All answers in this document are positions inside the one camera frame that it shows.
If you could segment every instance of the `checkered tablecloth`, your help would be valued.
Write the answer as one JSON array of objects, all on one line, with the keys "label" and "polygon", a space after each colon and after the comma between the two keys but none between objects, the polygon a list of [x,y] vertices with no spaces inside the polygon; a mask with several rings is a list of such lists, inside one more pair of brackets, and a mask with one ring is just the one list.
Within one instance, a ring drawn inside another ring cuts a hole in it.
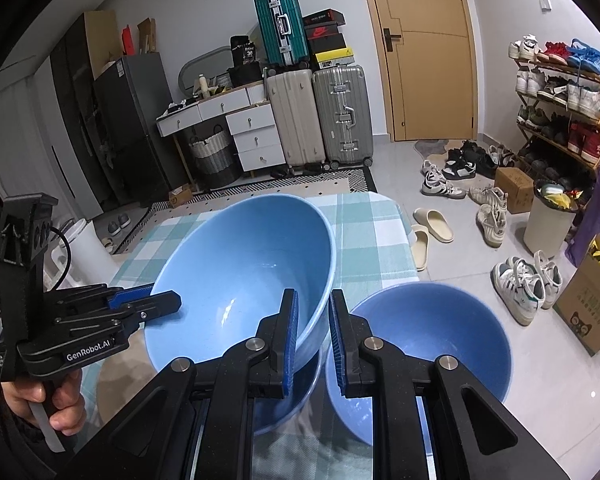
[{"label": "checkered tablecloth", "polygon": [[[413,231],[393,200],[372,192],[308,199],[327,217],[336,240],[334,288],[344,291],[350,308],[378,290],[418,280],[411,256]],[[182,239],[217,212],[168,219],[139,241],[111,286],[129,288],[154,282]],[[83,443],[100,426],[96,381],[100,364],[84,370],[82,393],[89,424]],[[325,390],[324,373],[293,420],[256,437],[253,478],[371,478],[371,448],[357,441],[335,415]]]}]

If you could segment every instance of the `blue bowl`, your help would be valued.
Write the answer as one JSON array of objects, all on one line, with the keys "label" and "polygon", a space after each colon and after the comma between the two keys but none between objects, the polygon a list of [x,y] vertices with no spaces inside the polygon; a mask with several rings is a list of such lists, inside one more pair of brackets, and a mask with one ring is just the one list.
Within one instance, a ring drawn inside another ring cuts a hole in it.
[{"label": "blue bowl", "polygon": [[274,430],[302,410],[318,382],[325,354],[320,349],[302,370],[294,374],[291,392],[285,399],[256,399],[253,407],[253,434],[261,435]]},{"label": "blue bowl", "polygon": [[[457,357],[501,402],[511,380],[511,350],[500,322],[489,307],[464,290],[441,283],[406,283],[380,290],[352,313],[364,317],[375,336],[407,355],[434,361]],[[340,393],[333,348],[326,364],[327,391],[343,423],[360,440],[373,444],[371,399],[346,399]],[[429,430],[422,400],[418,410],[427,454]]]},{"label": "blue bowl", "polygon": [[325,304],[333,285],[335,241],[318,208],[296,196],[243,200],[204,222],[176,248],[152,294],[174,290],[180,310],[147,323],[146,349],[156,370],[184,356],[220,357],[253,337],[280,310],[285,288],[298,292],[294,370],[316,355],[328,332]]}]

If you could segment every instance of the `light switch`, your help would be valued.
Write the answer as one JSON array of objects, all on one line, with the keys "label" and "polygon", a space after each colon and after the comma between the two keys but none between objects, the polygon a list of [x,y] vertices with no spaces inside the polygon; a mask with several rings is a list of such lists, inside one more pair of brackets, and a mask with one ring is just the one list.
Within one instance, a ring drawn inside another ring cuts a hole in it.
[{"label": "light switch", "polygon": [[551,12],[551,0],[540,0],[542,12]]}]

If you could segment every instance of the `human hand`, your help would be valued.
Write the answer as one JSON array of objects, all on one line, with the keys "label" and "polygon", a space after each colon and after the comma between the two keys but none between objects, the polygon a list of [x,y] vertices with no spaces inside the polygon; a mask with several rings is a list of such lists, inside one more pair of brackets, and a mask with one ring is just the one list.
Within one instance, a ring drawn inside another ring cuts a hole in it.
[{"label": "human hand", "polygon": [[[87,419],[84,409],[84,397],[80,394],[82,370],[71,372],[64,378],[61,386],[54,391],[52,400],[59,410],[50,418],[51,427],[62,431],[66,436],[78,433]],[[41,382],[32,379],[18,379],[13,383],[2,383],[4,400],[17,416],[37,426],[31,413],[29,401],[44,402],[45,389]]]}]

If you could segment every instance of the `suitcase handle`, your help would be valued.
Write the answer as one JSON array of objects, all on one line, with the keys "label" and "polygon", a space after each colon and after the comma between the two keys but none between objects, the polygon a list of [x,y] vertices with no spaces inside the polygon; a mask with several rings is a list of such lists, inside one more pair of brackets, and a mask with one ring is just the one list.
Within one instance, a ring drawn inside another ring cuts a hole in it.
[{"label": "suitcase handle", "polygon": [[280,36],[288,36],[291,34],[291,23],[289,22],[288,14],[280,14],[276,21],[278,22],[278,31],[280,32]]},{"label": "suitcase handle", "polygon": [[344,109],[351,115],[351,124],[349,125],[349,128],[353,128],[356,125],[356,111],[350,106],[345,106]]}]

